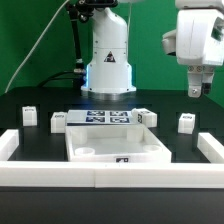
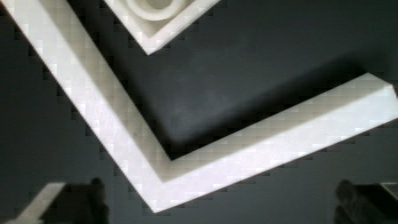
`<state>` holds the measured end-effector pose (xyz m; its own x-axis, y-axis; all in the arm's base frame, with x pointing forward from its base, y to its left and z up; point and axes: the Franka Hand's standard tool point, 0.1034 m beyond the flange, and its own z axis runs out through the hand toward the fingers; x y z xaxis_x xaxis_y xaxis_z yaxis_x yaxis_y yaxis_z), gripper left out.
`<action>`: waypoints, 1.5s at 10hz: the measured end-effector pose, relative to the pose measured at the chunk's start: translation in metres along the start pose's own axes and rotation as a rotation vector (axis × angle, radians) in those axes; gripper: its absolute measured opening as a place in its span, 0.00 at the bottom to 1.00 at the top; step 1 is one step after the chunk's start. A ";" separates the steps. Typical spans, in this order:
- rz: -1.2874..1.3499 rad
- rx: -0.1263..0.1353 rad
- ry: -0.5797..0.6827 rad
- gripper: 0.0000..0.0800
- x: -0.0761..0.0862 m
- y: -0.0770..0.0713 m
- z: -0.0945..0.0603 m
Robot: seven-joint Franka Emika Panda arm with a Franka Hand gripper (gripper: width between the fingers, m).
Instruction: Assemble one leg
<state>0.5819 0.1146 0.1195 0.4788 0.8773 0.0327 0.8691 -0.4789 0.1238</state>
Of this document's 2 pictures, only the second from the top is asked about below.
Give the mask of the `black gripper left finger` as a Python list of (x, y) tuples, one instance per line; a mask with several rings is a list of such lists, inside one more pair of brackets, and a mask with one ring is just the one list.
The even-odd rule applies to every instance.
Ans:
[(48, 183), (9, 224), (109, 224), (105, 184)]

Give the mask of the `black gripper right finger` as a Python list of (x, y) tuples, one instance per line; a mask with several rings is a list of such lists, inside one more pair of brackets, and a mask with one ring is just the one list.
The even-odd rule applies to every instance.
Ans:
[(334, 224), (398, 224), (398, 183), (339, 182)]

